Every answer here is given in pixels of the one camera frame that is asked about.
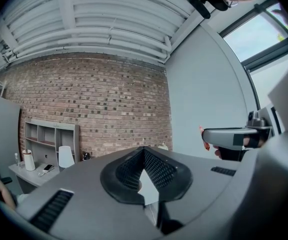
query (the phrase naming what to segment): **smartphone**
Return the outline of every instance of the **smartphone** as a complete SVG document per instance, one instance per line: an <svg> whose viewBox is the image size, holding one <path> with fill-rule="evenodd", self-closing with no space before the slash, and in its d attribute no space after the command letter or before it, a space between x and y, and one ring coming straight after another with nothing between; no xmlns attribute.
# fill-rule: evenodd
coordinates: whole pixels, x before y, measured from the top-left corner
<svg viewBox="0 0 288 240"><path fill-rule="evenodd" d="M44 169L43 171L44 172L49 172L54 166L52 164L48 164Z"/></svg>

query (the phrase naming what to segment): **shelf unit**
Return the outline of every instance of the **shelf unit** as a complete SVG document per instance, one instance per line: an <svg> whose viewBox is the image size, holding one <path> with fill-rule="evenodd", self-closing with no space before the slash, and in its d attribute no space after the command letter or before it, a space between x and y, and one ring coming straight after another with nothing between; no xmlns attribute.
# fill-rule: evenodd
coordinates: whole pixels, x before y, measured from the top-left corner
<svg viewBox="0 0 288 240"><path fill-rule="evenodd" d="M77 124L25 119L25 147L33 152L34 161L59 167L60 146L70 146L75 163L80 161Z"/></svg>

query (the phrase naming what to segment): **white ceiling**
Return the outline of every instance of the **white ceiling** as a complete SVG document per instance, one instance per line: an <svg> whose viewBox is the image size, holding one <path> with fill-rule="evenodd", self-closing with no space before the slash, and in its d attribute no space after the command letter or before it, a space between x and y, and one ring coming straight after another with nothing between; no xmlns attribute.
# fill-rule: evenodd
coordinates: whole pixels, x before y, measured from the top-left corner
<svg viewBox="0 0 288 240"><path fill-rule="evenodd" d="M202 20L186 0L10 0L0 13L0 69L80 51L162 65Z"/></svg>

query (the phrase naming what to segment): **cable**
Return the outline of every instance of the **cable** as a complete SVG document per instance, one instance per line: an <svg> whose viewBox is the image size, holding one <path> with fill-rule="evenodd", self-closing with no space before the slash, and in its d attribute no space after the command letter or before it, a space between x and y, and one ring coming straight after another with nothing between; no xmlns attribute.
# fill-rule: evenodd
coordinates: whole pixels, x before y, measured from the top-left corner
<svg viewBox="0 0 288 240"><path fill-rule="evenodd" d="M151 206L150 206L150 204L149 204L149 209L150 209L150 211L152 212L152 214L153 214L153 219L154 219L154 221L155 221L155 225L157 224L157 222L156 222L156 219L155 219L155 216L154 216L154 213L153 213L153 211L152 211L152 208L151 208Z"/></svg>

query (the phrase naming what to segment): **vent slot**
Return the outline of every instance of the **vent slot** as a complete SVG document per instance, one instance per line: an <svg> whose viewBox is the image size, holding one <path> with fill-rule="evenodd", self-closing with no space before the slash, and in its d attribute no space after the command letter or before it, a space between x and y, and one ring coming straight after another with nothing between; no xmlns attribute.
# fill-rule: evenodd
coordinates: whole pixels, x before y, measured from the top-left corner
<svg viewBox="0 0 288 240"><path fill-rule="evenodd" d="M212 169L210 169L213 172L219 173L219 174L225 174L228 176L234 176L235 175L235 170L231 170L231 169L226 169L226 168L222 168L222 167L213 167Z"/></svg>
<svg viewBox="0 0 288 240"><path fill-rule="evenodd" d="M31 223L44 232L52 227L74 194L59 190L31 220Z"/></svg>

